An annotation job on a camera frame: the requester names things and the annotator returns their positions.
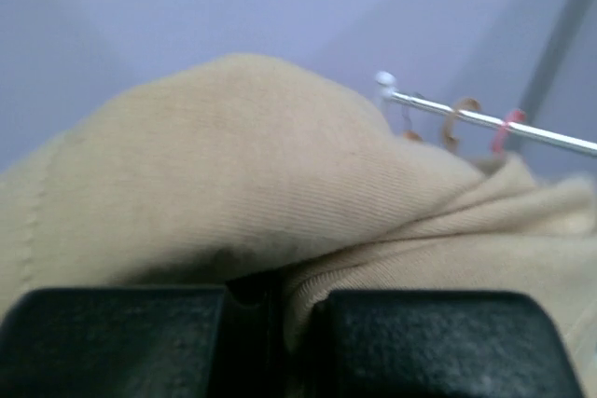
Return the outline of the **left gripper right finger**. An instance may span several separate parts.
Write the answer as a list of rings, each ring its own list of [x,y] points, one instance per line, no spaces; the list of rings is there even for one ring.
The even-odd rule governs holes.
[[[546,312],[486,291],[334,291],[313,310],[308,397],[580,397]]]

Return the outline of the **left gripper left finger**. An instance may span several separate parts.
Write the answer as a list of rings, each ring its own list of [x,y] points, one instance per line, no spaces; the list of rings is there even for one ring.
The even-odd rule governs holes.
[[[5,397],[276,397],[271,301],[224,287],[39,289],[1,325]]]

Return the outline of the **beige t shirt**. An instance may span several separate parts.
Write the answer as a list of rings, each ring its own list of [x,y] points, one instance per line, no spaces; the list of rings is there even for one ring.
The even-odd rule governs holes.
[[[394,136],[367,100],[272,57],[131,89],[1,176],[1,306],[36,287],[285,271],[285,339],[335,288],[532,296],[587,368],[596,194],[522,159]]]

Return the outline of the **wooden hanger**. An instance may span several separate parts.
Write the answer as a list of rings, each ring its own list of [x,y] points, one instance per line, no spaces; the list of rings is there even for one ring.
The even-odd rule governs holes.
[[[411,107],[410,101],[406,101],[405,103],[402,103],[402,106],[401,106],[401,116],[402,116],[402,120],[403,120],[402,136],[410,141],[420,143],[423,141],[423,138],[421,137],[421,135],[419,133],[417,133],[413,129],[412,119],[410,116],[410,107]]]

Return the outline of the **pink plastic hanger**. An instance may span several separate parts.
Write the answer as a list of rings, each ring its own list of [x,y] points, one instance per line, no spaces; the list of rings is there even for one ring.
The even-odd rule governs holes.
[[[520,109],[510,111],[502,120],[502,124],[496,131],[491,143],[491,150],[494,154],[499,154],[504,151],[504,144],[507,136],[510,133],[512,123],[523,123],[526,119],[526,114]]]

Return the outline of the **metal clothes rack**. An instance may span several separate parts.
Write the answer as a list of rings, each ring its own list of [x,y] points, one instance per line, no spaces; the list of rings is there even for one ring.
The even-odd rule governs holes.
[[[488,129],[498,130],[502,124],[503,119],[487,116],[481,112],[466,111],[462,108],[456,110],[446,104],[436,103],[420,96],[412,96],[402,93],[396,88],[396,78],[388,72],[378,72],[375,75],[375,81],[378,85],[378,96],[383,102],[402,104],[406,101],[410,101],[411,108],[446,117],[455,114],[456,119],[461,119],[465,122]],[[512,123],[510,133],[535,142],[556,146],[568,151],[596,158],[595,142],[549,130],[542,130],[522,123]]]

